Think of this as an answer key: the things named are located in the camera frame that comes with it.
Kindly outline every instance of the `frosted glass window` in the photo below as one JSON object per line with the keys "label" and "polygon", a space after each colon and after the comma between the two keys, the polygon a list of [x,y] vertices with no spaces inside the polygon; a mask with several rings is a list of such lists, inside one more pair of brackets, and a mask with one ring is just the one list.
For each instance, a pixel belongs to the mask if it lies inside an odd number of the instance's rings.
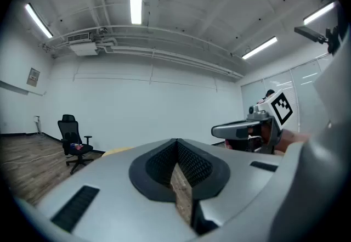
{"label": "frosted glass window", "polygon": [[244,118],[247,117],[248,109],[265,96],[263,80],[241,86],[242,104],[244,106]]}
{"label": "frosted glass window", "polygon": [[318,59],[318,63],[322,72],[328,67],[332,59],[333,59],[333,55],[326,55],[325,57]]}
{"label": "frosted glass window", "polygon": [[288,99],[291,109],[294,115],[291,116],[289,121],[286,122],[285,128],[288,130],[298,131],[298,109],[297,109],[297,99],[294,84],[290,71],[266,78],[264,84],[267,90],[272,89],[277,92],[279,89],[283,89]]}
{"label": "frosted glass window", "polygon": [[327,123],[326,110],[319,99],[313,82],[321,71],[317,61],[312,61],[291,70],[300,112],[300,132],[315,133],[323,129]]}

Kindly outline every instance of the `baseboard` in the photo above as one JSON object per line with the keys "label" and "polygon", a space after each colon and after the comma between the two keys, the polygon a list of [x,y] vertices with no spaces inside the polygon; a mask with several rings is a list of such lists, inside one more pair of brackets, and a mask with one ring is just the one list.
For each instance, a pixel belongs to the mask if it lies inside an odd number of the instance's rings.
{"label": "baseboard", "polygon": [[17,137],[17,136],[32,136],[36,133],[14,133],[14,134],[0,134],[2,137]]}
{"label": "baseboard", "polygon": [[212,145],[220,145],[220,144],[224,144],[224,142],[214,143]]}
{"label": "baseboard", "polygon": [[[45,136],[49,137],[50,139],[53,139],[53,140],[55,140],[55,141],[57,141],[57,142],[59,142],[59,143],[62,143],[61,140],[56,139],[56,138],[50,136],[49,134],[46,134],[46,133],[43,133],[43,134],[44,134]],[[94,152],[94,153],[99,153],[99,154],[104,154],[104,153],[105,153],[105,151],[95,150],[95,149],[93,149],[92,152]]]}

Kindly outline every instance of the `ceiling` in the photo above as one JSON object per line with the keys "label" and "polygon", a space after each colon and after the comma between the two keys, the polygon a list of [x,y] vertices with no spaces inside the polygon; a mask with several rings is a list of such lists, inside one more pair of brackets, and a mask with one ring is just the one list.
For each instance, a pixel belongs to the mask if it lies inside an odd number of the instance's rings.
{"label": "ceiling", "polygon": [[[44,37],[24,10],[30,2],[54,35]],[[72,53],[61,47],[67,33],[108,28],[105,38],[119,46],[156,48],[175,52],[245,75],[309,41],[293,32],[303,18],[329,0],[143,0],[143,23],[132,26],[129,0],[15,0],[16,17],[59,57]],[[316,20],[312,28],[323,32],[335,19]],[[259,54],[241,57],[269,38],[278,43]]]}

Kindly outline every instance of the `black office chair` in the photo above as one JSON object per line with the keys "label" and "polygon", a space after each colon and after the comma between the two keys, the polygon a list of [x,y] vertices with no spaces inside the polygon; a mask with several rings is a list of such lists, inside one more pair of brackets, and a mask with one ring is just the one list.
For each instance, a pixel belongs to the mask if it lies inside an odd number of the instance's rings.
{"label": "black office chair", "polygon": [[[59,125],[61,134],[62,134],[62,147],[64,148],[65,155],[76,155],[78,156],[77,160],[66,161],[66,165],[69,166],[70,163],[75,163],[74,167],[71,170],[71,175],[73,171],[79,164],[86,166],[85,162],[93,161],[94,159],[83,159],[83,154],[88,153],[93,150],[93,147],[89,145],[89,138],[92,136],[85,136],[87,138],[87,144],[82,144],[81,137],[79,136],[78,131],[78,122],[76,121],[73,115],[65,114],[62,116],[62,120],[57,122]],[[80,150],[71,148],[71,143],[82,144],[83,147]]]}

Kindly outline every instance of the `white cable on floor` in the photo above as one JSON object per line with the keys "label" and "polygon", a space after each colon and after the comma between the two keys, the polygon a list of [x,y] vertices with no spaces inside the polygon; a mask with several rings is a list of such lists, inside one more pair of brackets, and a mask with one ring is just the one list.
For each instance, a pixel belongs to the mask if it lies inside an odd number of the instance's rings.
{"label": "white cable on floor", "polygon": [[30,162],[32,162],[32,161],[34,161],[34,160],[38,160],[38,159],[40,159],[40,158],[49,157],[49,156],[54,156],[54,155],[59,154],[59,153],[62,153],[62,151],[59,151],[59,152],[57,152],[57,153],[55,153],[55,154],[50,154],[50,155],[46,155],[46,156],[41,156],[41,157],[32,159],[31,161],[28,161],[28,162],[5,162],[5,163],[2,163],[1,165],[9,164],[9,163],[26,164],[26,163],[30,163]]}

